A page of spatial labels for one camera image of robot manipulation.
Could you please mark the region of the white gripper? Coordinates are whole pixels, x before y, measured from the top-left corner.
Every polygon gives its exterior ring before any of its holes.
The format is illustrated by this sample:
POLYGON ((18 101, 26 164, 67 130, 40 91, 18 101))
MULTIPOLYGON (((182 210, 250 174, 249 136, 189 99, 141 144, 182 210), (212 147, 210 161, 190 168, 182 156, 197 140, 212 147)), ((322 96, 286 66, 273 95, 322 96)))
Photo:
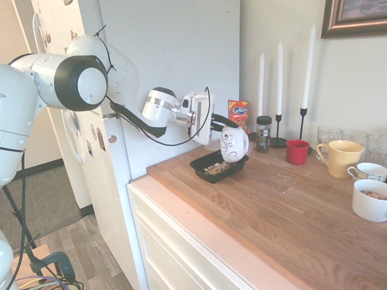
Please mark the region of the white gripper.
POLYGON ((224 126, 239 128, 239 126, 230 119, 222 115, 213 114, 215 104, 213 97, 209 92, 195 94, 192 97, 191 111, 191 139, 200 144, 209 144, 212 138, 212 130, 222 132, 224 126))

